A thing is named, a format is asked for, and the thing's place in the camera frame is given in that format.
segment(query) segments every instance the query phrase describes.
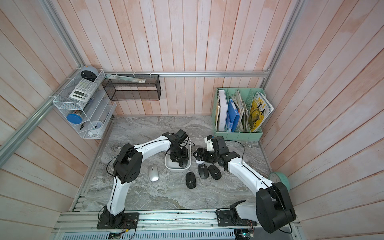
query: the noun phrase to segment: marble table surface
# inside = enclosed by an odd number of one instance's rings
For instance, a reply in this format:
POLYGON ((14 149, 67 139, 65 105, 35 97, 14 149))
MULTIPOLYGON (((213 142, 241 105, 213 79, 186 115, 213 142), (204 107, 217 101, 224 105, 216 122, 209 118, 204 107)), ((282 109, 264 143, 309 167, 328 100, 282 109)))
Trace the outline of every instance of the marble table surface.
MULTIPOLYGON (((194 152, 199 147, 206 147, 204 138, 212 132, 210 116, 161 116, 117 118, 105 146, 100 162, 91 177, 89 190, 84 197, 81 211, 99 211, 107 204, 111 195, 113 178, 106 172, 106 165, 118 155, 126 143, 141 144, 155 139, 164 132, 176 133, 183 129, 191 141, 194 152)), ((242 142, 245 146, 244 161, 260 174, 269 174, 268 165, 258 142, 242 142)), ((227 142, 230 151, 242 155, 243 147, 237 142, 227 142)), ((160 152, 146 159, 141 166, 140 175, 132 183, 125 202, 126 210, 162 210, 162 209, 211 209, 228 208, 234 202, 247 200, 255 202, 252 192, 233 174, 222 172, 219 180, 212 177, 201 179, 194 157, 192 165, 185 172, 171 172, 164 165, 165 153, 160 152), (156 164, 159 180, 151 182, 148 166, 156 164), (188 189, 185 174, 193 172, 197 186, 188 189)))

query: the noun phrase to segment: book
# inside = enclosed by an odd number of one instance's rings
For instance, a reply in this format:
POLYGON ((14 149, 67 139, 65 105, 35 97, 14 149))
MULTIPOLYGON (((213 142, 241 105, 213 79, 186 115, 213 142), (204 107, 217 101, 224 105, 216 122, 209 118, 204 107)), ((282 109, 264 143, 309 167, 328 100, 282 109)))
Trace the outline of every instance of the book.
POLYGON ((218 132, 224 132, 225 122, 227 119, 227 110, 228 110, 227 96, 225 95, 225 90, 223 89, 218 90, 217 96, 218 96, 217 102, 220 108, 217 116, 217 130, 218 132))
POLYGON ((237 128, 239 121, 239 112, 237 111, 236 105, 232 98, 228 101, 228 114, 227 114, 227 129, 228 132, 234 132, 237 128))
POLYGON ((263 124, 264 120, 274 110, 272 104, 266 97, 257 92, 252 100, 251 110, 249 113, 248 124, 251 132, 256 130, 263 124))

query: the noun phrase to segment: yellow magazine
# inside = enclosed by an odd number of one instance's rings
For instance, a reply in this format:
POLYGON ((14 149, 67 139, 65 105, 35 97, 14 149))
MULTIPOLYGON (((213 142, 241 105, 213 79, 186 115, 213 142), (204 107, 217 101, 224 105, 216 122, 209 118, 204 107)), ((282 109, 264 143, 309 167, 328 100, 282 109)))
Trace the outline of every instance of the yellow magazine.
POLYGON ((256 132, 273 109, 273 106, 270 102, 268 102, 262 93, 257 92, 255 94, 248 118, 248 124, 251 132, 256 132))

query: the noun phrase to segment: white binder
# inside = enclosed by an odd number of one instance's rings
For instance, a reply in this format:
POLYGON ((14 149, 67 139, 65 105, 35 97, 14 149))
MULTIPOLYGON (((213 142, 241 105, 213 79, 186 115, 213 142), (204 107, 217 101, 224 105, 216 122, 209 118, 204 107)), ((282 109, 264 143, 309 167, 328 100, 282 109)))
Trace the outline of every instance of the white binder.
POLYGON ((220 105, 220 112, 218 116, 218 132, 224 132, 225 130, 225 121, 227 119, 228 103, 227 97, 225 96, 225 90, 218 91, 218 101, 220 105))

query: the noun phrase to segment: blue lid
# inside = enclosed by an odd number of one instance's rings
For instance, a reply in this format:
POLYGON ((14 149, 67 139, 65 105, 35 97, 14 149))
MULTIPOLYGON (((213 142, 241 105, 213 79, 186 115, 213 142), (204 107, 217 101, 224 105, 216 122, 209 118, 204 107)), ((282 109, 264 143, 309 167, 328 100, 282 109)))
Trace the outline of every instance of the blue lid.
POLYGON ((70 123, 73 123, 73 124, 79 124, 79 123, 81 123, 82 118, 81 118, 79 115, 70 113, 70 114, 68 114, 68 116, 67 116, 67 120, 68 120, 70 123))

